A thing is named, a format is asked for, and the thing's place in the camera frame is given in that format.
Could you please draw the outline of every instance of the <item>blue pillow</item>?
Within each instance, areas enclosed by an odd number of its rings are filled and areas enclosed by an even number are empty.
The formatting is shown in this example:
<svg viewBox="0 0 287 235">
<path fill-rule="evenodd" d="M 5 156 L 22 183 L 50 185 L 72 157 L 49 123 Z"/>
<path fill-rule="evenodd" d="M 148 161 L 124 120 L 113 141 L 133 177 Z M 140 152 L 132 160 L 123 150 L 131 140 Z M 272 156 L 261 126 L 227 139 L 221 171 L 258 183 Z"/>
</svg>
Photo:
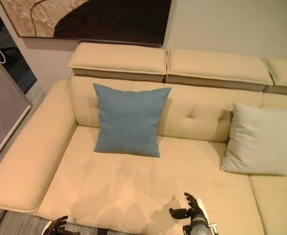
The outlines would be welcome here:
<svg viewBox="0 0 287 235">
<path fill-rule="evenodd" d="M 93 84 L 100 103 L 95 152 L 160 157 L 156 133 L 171 88 L 123 92 Z"/>
</svg>

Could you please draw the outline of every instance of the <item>beige wall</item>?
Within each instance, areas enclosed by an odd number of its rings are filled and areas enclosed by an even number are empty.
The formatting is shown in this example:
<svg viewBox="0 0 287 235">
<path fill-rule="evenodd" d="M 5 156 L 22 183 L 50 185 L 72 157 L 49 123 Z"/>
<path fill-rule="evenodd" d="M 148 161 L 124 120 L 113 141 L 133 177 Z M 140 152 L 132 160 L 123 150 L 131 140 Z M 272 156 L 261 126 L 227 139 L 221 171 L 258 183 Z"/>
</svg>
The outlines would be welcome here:
<svg viewBox="0 0 287 235">
<path fill-rule="evenodd" d="M 287 58 L 287 0 L 173 0 L 166 48 Z"/>
<path fill-rule="evenodd" d="M 77 41 L 22 39 L 1 4 L 0 16 L 46 91 L 71 77 Z M 287 0 L 172 0 L 164 47 L 287 58 Z"/>
</svg>

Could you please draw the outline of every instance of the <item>painting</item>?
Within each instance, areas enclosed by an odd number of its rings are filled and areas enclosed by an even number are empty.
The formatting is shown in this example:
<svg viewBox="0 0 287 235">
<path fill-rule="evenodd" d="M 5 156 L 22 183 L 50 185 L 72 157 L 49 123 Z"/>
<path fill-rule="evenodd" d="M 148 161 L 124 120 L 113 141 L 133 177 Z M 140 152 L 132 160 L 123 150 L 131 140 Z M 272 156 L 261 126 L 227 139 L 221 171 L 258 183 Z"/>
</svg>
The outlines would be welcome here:
<svg viewBox="0 0 287 235">
<path fill-rule="evenodd" d="M 0 0 L 19 37 L 162 45 L 171 0 Z"/>
</svg>

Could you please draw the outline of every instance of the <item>sectional sofa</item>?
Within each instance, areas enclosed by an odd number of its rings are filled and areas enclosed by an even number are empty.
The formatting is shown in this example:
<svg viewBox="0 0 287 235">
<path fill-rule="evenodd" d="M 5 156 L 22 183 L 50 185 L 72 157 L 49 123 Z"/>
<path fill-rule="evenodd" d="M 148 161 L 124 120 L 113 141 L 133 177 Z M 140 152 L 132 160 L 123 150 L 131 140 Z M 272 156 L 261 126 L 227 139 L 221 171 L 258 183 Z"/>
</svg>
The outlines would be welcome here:
<svg viewBox="0 0 287 235">
<path fill-rule="evenodd" d="M 287 234 L 287 175 L 220 170 L 234 102 L 287 109 L 287 60 L 82 43 L 69 66 L 74 76 L 50 89 L 0 164 L 0 208 L 178 235 L 189 221 L 168 210 L 188 207 L 188 192 L 203 200 L 221 235 Z M 94 83 L 134 92 L 171 88 L 157 129 L 159 158 L 94 151 Z"/>
</svg>

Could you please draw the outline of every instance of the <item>floor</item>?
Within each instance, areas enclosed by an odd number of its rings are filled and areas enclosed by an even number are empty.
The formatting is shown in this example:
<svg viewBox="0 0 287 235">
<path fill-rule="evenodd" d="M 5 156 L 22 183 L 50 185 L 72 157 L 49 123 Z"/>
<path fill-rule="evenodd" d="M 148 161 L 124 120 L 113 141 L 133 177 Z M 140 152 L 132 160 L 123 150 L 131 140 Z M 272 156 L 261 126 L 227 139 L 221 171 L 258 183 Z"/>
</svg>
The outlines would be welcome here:
<svg viewBox="0 0 287 235">
<path fill-rule="evenodd" d="M 4 148 L 1 150 L 0 162 L 18 134 L 43 101 L 45 93 L 40 85 L 36 82 L 26 96 L 33 104 L 33 107 L 25 116 L 24 120 L 20 123 Z M 40 217 L 0 209 L 0 235 L 40 235 L 47 222 L 48 220 Z M 81 235 L 126 235 L 124 233 L 112 230 L 91 228 L 76 224 L 66 224 L 66 229 L 72 232 L 79 231 Z"/>
</svg>

